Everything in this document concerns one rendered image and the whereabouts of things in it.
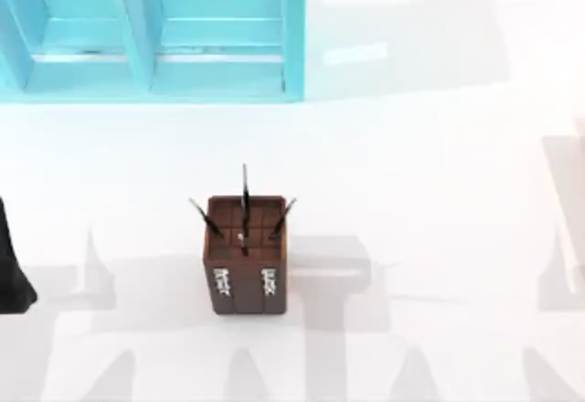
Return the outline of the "black pen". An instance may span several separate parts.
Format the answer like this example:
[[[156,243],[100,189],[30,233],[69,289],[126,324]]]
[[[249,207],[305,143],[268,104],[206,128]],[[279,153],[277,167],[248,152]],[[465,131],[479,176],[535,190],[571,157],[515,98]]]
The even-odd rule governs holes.
[[[210,233],[217,238],[224,239],[225,236],[221,228],[212,220],[212,218],[207,214],[207,212],[193,198],[189,197],[188,202],[197,210],[199,215],[202,217]]]
[[[275,240],[282,232],[282,229],[286,223],[286,218],[288,216],[288,214],[290,213],[290,211],[292,210],[293,206],[295,205],[297,199],[294,197],[291,199],[291,201],[286,205],[286,207],[284,208],[284,211],[282,212],[279,220],[277,221],[277,223],[275,224],[274,228],[272,229],[272,232],[269,235],[269,239],[270,240]]]
[[[248,187],[248,172],[247,165],[242,165],[242,198],[241,198],[241,251],[245,257],[249,256],[249,222],[250,222],[250,192]]]

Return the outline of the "brown wooden pen holder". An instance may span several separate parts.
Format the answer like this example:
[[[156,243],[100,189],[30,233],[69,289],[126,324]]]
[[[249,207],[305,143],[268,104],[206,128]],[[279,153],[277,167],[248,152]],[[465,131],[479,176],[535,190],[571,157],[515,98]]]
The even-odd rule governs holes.
[[[280,315],[287,309],[287,228],[274,229],[285,212],[282,196],[250,198],[248,252],[243,253],[240,196],[212,196],[207,216],[221,231],[206,228],[203,263],[218,315]]]

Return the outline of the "light blue rack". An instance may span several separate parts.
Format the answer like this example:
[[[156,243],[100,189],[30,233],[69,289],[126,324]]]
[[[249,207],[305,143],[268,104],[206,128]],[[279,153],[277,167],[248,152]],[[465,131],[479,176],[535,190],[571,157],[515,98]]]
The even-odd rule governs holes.
[[[288,102],[306,0],[0,0],[0,103]]]

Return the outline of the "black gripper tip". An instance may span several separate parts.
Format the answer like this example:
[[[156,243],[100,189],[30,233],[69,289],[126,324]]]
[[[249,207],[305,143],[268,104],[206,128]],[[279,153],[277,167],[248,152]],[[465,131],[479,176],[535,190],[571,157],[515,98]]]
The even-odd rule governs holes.
[[[37,291],[16,258],[0,197],[0,314],[24,314],[36,302]]]

